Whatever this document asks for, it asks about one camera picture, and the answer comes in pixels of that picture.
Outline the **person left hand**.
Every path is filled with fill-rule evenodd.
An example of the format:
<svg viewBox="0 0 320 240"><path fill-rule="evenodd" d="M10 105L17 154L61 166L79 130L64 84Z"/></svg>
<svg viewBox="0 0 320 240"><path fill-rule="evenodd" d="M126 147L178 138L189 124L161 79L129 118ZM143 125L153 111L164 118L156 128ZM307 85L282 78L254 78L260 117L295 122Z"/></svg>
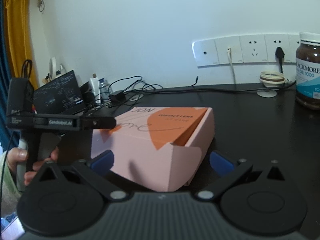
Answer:
<svg viewBox="0 0 320 240"><path fill-rule="evenodd" d="M54 161L57 162L59 156L59 148L56 147L52 153L50 154L49 158L46 158L41 161L37 161L33 164L33 168L31 171L26 172L24 175L23 182L25 186L28 186L32 179L36 176L38 170L41 168L41 166L47 162L47 161ZM16 170L17 170L17 164L24 162L28 159L28 152L26 150L20 149L20 148L12 148L8 155L7 155L7 166L9 168L9 171L11 173L12 178L14 181L16 180Z"/></svg>

